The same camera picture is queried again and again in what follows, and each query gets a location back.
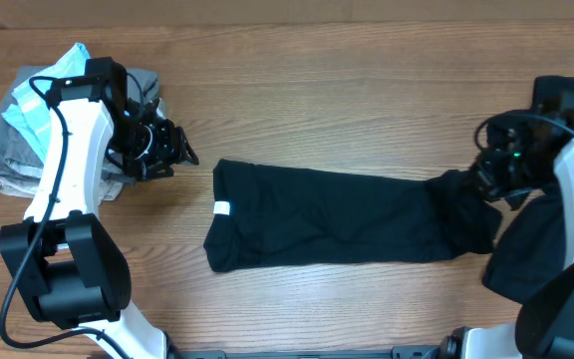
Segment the black t-shirt with label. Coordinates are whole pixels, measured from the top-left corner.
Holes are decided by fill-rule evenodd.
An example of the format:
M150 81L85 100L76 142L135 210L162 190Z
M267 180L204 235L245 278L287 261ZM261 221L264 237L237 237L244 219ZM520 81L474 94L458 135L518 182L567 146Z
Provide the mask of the black t-shirt with label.
M466 188L466 178L448 171L388 179L222 160L203 247L215 272L488 254L502 214Z

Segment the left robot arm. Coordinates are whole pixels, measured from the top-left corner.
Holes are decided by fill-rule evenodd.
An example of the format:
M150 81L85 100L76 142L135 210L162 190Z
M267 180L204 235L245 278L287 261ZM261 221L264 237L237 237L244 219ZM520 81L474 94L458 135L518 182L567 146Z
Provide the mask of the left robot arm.
M111 358L180 355L133 303L127 260L99 218L110 152L137 181L170 178L175 165L199 163L182 128L129 99L131 77L124 71L49 77L49 89L37 93L51 117L48 158L23 220L0 230L0 254L11 274L0 337L10 347L87 336Z

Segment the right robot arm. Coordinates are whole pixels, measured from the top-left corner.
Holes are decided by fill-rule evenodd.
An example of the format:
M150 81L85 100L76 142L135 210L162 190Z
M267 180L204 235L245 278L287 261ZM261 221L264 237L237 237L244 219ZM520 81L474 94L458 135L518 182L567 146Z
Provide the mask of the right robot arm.
M512 110L481 123L496 129L470 166L483 198L518 208L548 185L561 192L563 269L523 304L517 319L491 328L462 327L430 358L574 358L574 90L545 98L533 110Z

